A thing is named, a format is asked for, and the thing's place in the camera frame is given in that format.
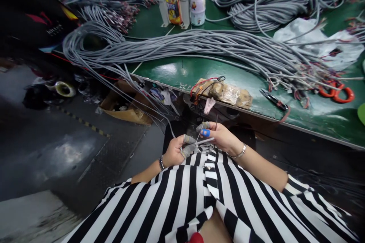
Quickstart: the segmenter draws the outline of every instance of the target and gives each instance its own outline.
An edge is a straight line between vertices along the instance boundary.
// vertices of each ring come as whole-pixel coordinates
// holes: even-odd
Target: green table surface
[[[363,8],[363,3],[345,3],[335,10],[325,11],[322,14],[322,17],[327,18],[324,33],[330,36],[348,27],[348,22],[345,20],[357,16]],[[206,16],[210,19],[220,19],[226,17],[226,11],[219,9],[213,2],[207,0]],[[164,36],[171,28],[173,30],[169,35],[183,31],[179,26],[169,25],[162,28],[161,25],[162,19],[157,5],[150,9],[142,8],[136,17],[136,24],[129,31],[129,36],[141,38]],[[200,27],[190,26],[190,28],[234,29],[230,20],[218,23],[206,21]],[[362,68],[364,58],[365,53],[360,56],[357,63],[346,69],[344,77],[364,76]],[[130,65],[129,72],[134,71],[137,76],[156,80],[184,91],[190,91],[200,78],[208,79],[224,75],[227,84],[244,88],[253,96],[254,99],[249,112],[276,120],[280,120],[283,116],[283,112],[259,92],[261,88],[267,89],[265,80],[225,63],[204,58],[170,57],[144,62],[136,68],[137,64]],[[317,136],[346,143],[352,147],[365,147],[365,126],[357,116],[357,108],[365,103],[365,83],[364,81],[349,80],[345,84],[355,93],[355,100],[347,104],[335,103],[329,98],[311,93],[310,107],[304,109],[300,102],[293,98],[293,95],[287,94],[283,89],[273,92],[273,95],[291,107],[290,115],[285,122],[286,125],[302,131],[310,131]]]

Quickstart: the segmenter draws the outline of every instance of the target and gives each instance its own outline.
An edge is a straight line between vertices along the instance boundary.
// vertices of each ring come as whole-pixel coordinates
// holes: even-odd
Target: white plastic bag
[[[305,32],[310,31],[315,27],[315,20],[304,20],[302,18],[297,18],[291,23],[289,23],[286,27],[279,29],[274,34],[274,40],[279,42],[284,42],[289,39],[292,39],[296,36],[299,36]],[[358,42],[358,39],[349,34],[347,31],[339,31],[332,35],[331,37],[327,37],[322,33],[322,31],[318,28],[315,29],[306,35],[298,37],[296,39],[290,40],[288,44],[297,44],[297,43],[311,43],[316,41],[324,41],[324,40],[334,40],[341,39],[345,41]],[[298,49],[305,50],[316,55],[319,58],[322,58],[327,66],[333,68],[336,71],[344,70],[349,67],[353,63],[357,61],[357,58],[363,52],[365,47],[362,44],[353,44],[353,43],[320,43],[320,44],[311,44],[311,45],[303,45],[303,46],[293,46]],[[335,56],[330,56],[330,53],[334,51],[339,51],[340,53]]]

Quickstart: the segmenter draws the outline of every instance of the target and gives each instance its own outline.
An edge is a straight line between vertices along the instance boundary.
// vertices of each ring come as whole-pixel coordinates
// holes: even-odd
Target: woman's right hand
[[[243,142],[241,142],[235,135],[233,135],[223,124],[215,123],[214,121],[207,121],[197,127],[197,131],[202,136],[214,137],[215,144],[219,149],[227,152],[230,156],[235,157],[242,152]]]

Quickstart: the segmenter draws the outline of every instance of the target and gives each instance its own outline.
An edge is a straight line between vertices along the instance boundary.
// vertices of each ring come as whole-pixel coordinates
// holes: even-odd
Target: silver bracelet
[[[241,152],[241,153],[239,153],[237,156],[235,156],[235,157],[231,157],[231,158],[233,158],[233,159],[240,158],[240,157],[242,157],[242,156],[243,156],[243,154],[244,154],[244,152],[245,152],[245,151],[246,151],[246,144],[243,144],[242,152]]]
[[[163,165],[163,163],[162,163],[162,157],[163,157],[163,155],[159,158],[159,164],[160,164],[160,169],[161,169],[161,171],[163,170],[163,169],[165,169],[165,166]]]

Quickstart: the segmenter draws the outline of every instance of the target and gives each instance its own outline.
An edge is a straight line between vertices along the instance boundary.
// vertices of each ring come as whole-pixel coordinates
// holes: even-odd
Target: black and white striped dress
[[[289,175],[283,193],[211,147],[149,183],[108,188],[64,242],[188,242],[219,212],[233,242],[352,242],[343,210]]]

